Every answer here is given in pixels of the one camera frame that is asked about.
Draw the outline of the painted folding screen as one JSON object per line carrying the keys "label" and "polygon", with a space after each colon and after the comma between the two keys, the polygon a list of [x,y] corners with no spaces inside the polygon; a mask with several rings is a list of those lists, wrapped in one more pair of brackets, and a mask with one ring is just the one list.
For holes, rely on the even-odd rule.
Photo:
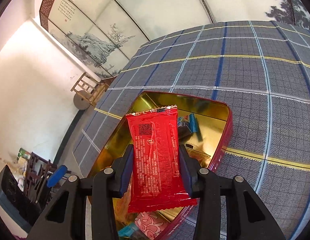
{"label": "painted folding screen", "polygon": [[39,19],[102,79],[119,74],[146,42],[199,25],[275,20],[310,30],[301,0],[43,0]]}

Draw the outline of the small red white cake pack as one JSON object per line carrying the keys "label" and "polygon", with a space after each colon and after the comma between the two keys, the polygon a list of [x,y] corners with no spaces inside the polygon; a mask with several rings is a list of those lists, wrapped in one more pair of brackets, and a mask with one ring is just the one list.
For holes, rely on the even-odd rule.
{"label": "small red white cake pack", "polygon": [[149,239],[158,237],[170,224],[170,222],[157,211],[139,213],[134,223]]}

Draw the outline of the blue plaid tablecloth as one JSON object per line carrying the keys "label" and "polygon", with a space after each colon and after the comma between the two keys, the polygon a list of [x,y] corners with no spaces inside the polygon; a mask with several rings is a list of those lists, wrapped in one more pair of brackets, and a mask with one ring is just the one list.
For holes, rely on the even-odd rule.
{"label": "blue plaid tablecloth", "polygon": [[241,174],[285,237],[297,239],[310,221],[310,30],[275,21],[220,22],[143,44],[74,146],[84,176],[146,90],[225,102],[233,134],[218,174]]}

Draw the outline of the teal candy wrapper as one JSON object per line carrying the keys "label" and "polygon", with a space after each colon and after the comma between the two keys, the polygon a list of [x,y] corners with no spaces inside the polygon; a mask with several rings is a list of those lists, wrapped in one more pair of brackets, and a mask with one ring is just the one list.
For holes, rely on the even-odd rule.
{"label": "teal candy wrapper", "polygon": [[128,224],[118,231],[120,239],[148,239],[135,223]]}
{"label": "teal candy wrapper", "polygon": [[189,134],[198,132],[198,124],[193,113],[189,115],[180,116],[177,119],[178,125],[178,135],[179,137],[184,137]]}

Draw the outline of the red gold toffee tin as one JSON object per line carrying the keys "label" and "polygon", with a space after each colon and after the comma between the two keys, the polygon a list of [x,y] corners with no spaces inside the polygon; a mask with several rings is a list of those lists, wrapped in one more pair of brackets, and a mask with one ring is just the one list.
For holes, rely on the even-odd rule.
{"label": "red gold toffee tin", "polygon": [[95,109],[118,124],[89,174],[109,167],[133,145],[129,190],[122,199],[114,200],[116,222],[123,226],[147,211],[166,224],[154,239],[167,239],[197,203],[181,187],[178,145],[185,145],[202,167],[215,171],[232,135],[231,109],[219,101],[153,91],[142,92],[127,111],[122,100],[112,109]]}

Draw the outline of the round stone millstone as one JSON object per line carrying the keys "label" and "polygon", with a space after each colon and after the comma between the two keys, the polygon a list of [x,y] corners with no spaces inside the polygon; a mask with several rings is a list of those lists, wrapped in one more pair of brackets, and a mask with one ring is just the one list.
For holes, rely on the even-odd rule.
{"label": "round stone millstone", "polygon": [[89,93],[84,90],[79,91],[74,95],[73,103],[79,110],[86,110],[90,106],[90,102],[87,100]]}

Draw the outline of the red snack pack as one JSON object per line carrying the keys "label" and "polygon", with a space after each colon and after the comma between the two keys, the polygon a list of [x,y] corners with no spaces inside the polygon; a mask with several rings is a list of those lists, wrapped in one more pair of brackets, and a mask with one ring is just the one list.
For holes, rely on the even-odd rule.
{"label": "red snack pack", "polygon": [[176,105],[126,115],[134,145],[129,213],[192,206],[180,174]]}

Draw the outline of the small bamboo chair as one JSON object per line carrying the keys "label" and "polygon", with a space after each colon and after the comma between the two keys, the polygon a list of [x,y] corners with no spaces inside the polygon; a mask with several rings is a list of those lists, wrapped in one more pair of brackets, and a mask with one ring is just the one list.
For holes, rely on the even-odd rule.
{"label": "small bamboo chair", "polygon": [[87,93],[89,93],[89,98],[87,100],[90,102],[90,106],[95,107],[101,96],[108,89],[108,87],[109,85],[106,82],[97,81],[88,73],[84,72],[75,82],[70,91],[74,92],[75,94],[81,90],[86,91]]}

